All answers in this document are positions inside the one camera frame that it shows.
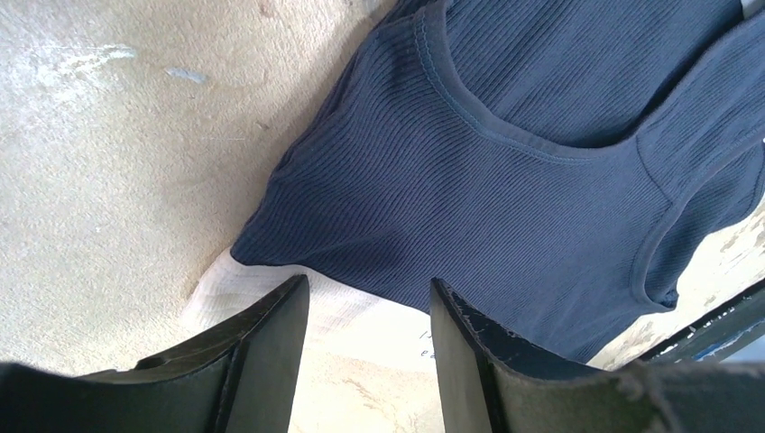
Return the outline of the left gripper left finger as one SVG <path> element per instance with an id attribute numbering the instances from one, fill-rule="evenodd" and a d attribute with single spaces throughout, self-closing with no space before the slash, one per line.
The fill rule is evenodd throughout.
<path id="1" fill-rule="evenodd" d="M 1 366 L 4 432 L 284 432 L 300 369 L 309 281 L 295 275 L 251 307 L 130 370 L 67 377 Z"/>

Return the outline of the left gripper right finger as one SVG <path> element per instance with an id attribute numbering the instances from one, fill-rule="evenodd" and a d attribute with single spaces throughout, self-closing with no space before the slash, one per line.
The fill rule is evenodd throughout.
<path id="1" fill-rule="evenodd" d="M 430 320 L 448 432 L 761 432 L 760 363 L 643 363 L 604 371 L 513 334 L 444 281 Z"/>

